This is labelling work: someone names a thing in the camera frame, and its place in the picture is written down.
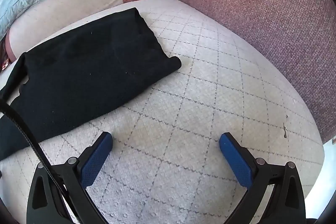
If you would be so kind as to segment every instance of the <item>screw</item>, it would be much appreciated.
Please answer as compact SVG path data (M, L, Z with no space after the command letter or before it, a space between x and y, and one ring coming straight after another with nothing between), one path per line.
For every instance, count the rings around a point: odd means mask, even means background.
M259 165L264 165L266 163L266 161L263 158L257 158L257 163Z
M293 163L292 161L288 162L288 167L289 168L295 168L295 163Z
M74 163L76 163L76 161L77 161L77 158L75 158L75 157L71 157L70 159L68 159L69 164L74 164Z

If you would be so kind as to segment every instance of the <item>sofa backrest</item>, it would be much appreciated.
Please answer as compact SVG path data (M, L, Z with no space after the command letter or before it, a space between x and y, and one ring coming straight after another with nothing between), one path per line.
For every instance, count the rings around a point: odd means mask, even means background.
M181 0L253 45L309 107L323 141L336 131L336 6L332 0Z

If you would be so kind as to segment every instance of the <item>sofa seat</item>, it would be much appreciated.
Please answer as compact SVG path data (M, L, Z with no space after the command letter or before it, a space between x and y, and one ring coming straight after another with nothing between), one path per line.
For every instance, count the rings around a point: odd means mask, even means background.
M178 0L139 0L51 37L131 7L166 54L181 59L181 69L117 110L41 143L51 163L78 156L108 131L114 147L87 190L110 223L223 223L245 192L219 149L220 135L229 131L255 157L293 161L307 196L324 160L314 119L286 78L216 21ZM0 88L13 65L0 75ZM37 164L30 148L0 162L1 197L20 223Z

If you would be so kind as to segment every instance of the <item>blue textured pad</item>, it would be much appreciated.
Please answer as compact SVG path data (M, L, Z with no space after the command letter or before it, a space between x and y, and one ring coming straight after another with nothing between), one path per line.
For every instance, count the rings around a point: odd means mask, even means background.
M113 139L111 134L106 134L97 149L81 169L81 184L83 188L91 186L99 174L100 169L112 150Z
M253 182L252 171L225 134L222 134L219 139L219 147L235 174L239 184L249 189Z

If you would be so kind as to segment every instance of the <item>black folded garment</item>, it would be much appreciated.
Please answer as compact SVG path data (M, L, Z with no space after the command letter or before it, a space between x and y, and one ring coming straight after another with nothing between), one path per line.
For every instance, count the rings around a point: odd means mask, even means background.
M0 97L11 103L38 142L66 133L133 99L178 70L136 8L108 15L46 41L18 59ZM0 119L0 160L28 146Z

